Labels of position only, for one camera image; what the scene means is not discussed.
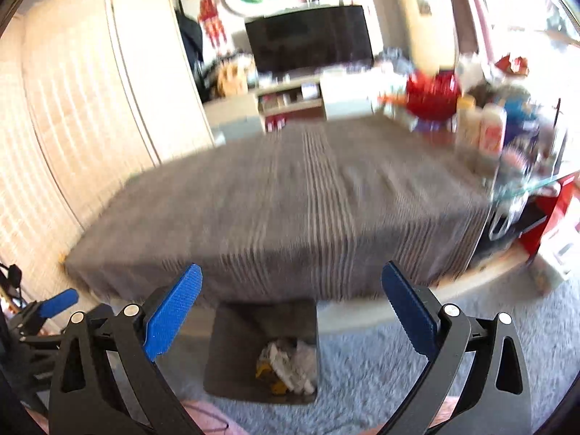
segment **silver screw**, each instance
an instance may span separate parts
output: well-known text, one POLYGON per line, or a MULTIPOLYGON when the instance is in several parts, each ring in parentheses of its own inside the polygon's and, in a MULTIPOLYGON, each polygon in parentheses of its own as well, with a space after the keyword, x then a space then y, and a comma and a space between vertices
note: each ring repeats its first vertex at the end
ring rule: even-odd
POLYGON ((129 304, 123 311, 127 317, 133 317, 139 313, 139 306, 137 304, 129 304))
POLYGON ((450 315, 451 317, 457 317, 459 315, 459 307, 457 307, 454 304, 447 304, 443 310, 445 311, 445 313, 447 315, 450 315))
POLYGON ((509 315, 505 312, 500 312, 500 321, 503 322, 505 325, 510 325, 511 324, 511 315, 509 315))
POLYGON ((85 314, 83 314, 82 312, 75 312, 71 317, 71 322, 73 324, 78 324, 79 322, 82 322, 84 318, 85 314))

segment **black cord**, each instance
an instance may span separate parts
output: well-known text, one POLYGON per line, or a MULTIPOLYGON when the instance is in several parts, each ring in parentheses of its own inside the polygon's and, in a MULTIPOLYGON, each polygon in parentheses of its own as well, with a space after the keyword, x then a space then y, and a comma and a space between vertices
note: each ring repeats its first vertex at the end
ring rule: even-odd
POLYGON ((225 433, 225 431, 230 428, 230 424, 228 423, 227 420, 222 419, 221 417, 218 417, 208 411, 204 411, 203 409, 200 409, 199 407, 196 407, 195 405, 191 405, 191 404, 187 404, 186 402, 182 402, 182 405, 184 407, 187 407, 188 409, 192 409, 194 411, 199 412, 200 414, 204 414, 207 415, 208 417, 214 419, 215 421, 221 422, 225 424, 225 428, 202 428, 201 430, 204 433, 217 433, 219 431, 223 431, 223 433, 225 433))

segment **flat screen tv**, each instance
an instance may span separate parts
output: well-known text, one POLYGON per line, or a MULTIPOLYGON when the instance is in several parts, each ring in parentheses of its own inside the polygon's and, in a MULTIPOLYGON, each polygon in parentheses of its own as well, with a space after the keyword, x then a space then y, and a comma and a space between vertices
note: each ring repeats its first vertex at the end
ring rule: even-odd
POLYGON ((258 18, 246 21, 246 31, 260 73, 372 64, 362 6, 323 6, 258 18))

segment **black bag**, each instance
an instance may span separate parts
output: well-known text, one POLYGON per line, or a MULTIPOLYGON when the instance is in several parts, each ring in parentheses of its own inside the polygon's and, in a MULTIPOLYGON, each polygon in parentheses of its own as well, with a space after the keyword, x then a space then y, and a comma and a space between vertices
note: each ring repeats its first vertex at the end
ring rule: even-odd
POLYGON ((187 62, 193 74, 193 80, 195 81, 199 98, 201 98, 202 103, 205 103, 210 100, 210 93, 205 86, 202 71, 204 63, 204 34, 199 23, 186 16, 181 0, 178 0, 178 5, 179 8, 175 10, 175 17, 178 20, 179 32, 182 37, 185 54, 187 55, 187 62))

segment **floor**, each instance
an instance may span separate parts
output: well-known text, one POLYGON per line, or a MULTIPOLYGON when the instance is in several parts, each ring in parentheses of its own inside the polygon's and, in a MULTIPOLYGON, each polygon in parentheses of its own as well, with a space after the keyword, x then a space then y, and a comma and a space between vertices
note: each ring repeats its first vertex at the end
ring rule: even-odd
MULTIPOLYGON (((491 318, 505 311, 513 316, 526 357, 535 430, 558 405, 580 369, 580 279, 542 298, 524 270, 455 302, 468 315, 491 318)), ((208 400, 252 435, 354 435, 389 418, 426 362, 413 352, 398 322, 324 335, 320 340, 320 393, 315 404, 299 408, 207 396, 202 388, 208 353, 205 338, 178 337, 158 364, 180 399, 208 400)), ((450 395, 459 395, 470 363, 466 357, 450 395)))

